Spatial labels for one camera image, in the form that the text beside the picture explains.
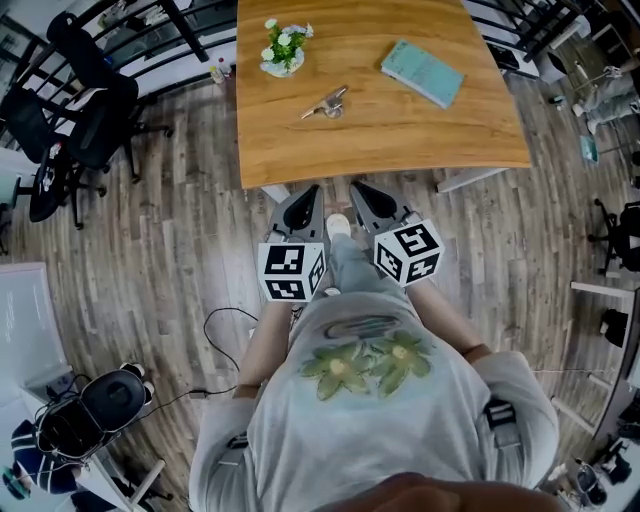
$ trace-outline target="potted plant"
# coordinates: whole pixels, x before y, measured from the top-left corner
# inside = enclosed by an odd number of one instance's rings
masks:
[[[291,76],[304,62],[302,45],[313,37],[313,28],[307,23],[306,27],[291,25],[281,29],[273,18],[264,26],[269,30],[271,44],[262,50],[260,69],[278,78]]]

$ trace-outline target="wooden tabletop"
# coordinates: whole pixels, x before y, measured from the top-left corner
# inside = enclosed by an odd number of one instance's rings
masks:
[[[311,23],[288,78],[260,69],[264,22]],[[405,39],[465,75],[442,110],[384,75]],[[438,167],[529,167],[502,76],[459,0],[239,0],[237,101],[245,188],[345,174]],[[340,119],[300,115],[348,85]]]

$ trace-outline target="hand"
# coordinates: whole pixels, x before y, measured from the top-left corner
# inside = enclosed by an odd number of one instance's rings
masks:
[[[620,78],[622,76],[622,71],[620,71],[620,68],[617,68],[615,66],[607,66],[602,70],[602,72],[608,78]]]

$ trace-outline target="white cube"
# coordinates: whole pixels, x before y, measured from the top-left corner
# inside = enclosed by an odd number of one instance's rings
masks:
[[[258,247],[258,280],[269,301],[310,302],[326,270],[323,243]]]
[[[400,286],[407,286],[435,274],[443,253],[433,222],[423,220],[376,235],[374,263]]]

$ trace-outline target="teal book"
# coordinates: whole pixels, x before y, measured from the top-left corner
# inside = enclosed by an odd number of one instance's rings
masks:
[[[382,72],[442,108],[451,106],[464,80],[451,66],[403,40],[382,61]]]

